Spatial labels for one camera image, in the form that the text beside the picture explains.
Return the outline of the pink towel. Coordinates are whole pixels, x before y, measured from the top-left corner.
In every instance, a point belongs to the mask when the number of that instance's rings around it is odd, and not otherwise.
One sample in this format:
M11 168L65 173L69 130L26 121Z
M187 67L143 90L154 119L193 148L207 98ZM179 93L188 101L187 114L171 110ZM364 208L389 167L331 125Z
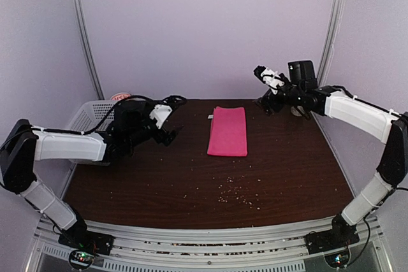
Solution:
M219 157L247 156L245 108L221 108L213 111L207 154Z

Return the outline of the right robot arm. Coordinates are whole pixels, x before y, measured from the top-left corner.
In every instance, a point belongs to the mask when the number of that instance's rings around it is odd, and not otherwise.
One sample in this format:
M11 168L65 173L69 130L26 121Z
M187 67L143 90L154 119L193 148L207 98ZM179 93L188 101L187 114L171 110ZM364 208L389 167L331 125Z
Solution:
M331 229L307 235L312 243L328 242L341 247L356 239L356 226L370 213L379 209L407 176L407 114L381 108L341 85L319 85L312 61L288 63L288 75L264 66L254 69L254 76L267 86L258 104L267 114L278 113L291 106L302 116L319 115L349 125L366 140L377 141L369 153L362 141L353 137L349 148L353 162L363 159L373 167L366 185L334 218Z

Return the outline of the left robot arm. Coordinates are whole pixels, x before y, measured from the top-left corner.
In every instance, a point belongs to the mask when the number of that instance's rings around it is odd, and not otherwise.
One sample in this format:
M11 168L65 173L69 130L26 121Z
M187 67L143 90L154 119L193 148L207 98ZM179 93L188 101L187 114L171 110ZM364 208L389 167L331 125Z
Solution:
M168 146L179 132L167 131L164 125L186 102L177 95L160 100L139 95L125 97L86 131L44 128L20 119L1 145L1 186L23 197L72 244L85 249L92 242L85 221L45 185L36 165L55 166L62 161L110 164L132 155L136 146L150 139Z

